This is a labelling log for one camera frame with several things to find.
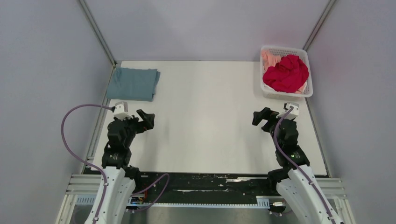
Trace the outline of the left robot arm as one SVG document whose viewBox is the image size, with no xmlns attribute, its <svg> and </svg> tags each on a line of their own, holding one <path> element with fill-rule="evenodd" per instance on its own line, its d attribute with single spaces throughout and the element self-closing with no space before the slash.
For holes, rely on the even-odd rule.
<svg viewBox="0 0 396 224">
<path fill-rule="evenodd" d="M 130 145 L 137 134 L 154 128 L 155 115 L 139 109 L 138 116 L 124 109 L 114 110 L 114 120 L 107 126 L 108 142 L 101 165 L 101 181 L 87 224 L 119 224 L 132 193 L 143 187 L 140 171 L 129 165 Z"/>
</svg>

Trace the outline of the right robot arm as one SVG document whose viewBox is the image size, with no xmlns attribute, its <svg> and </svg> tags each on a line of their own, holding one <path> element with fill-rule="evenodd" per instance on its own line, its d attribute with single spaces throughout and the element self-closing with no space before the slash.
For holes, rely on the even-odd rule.
<svg viewBox="0 0 396 224">
<path fill-rule="evenodd" d="M 301 224 L 342 224 L 344 221 L 331 206 L 310 167 L 310 161 L 298 144 L 295 121 L 298 106 L 286 103 L 284 112 L 268 107 L 253 113 L 252 124 L 266 123 L 262 130 L 270 134 L 276 147 L 280 169 L 268 172 L 267 190 L 281 195 Z"/>
</svg>

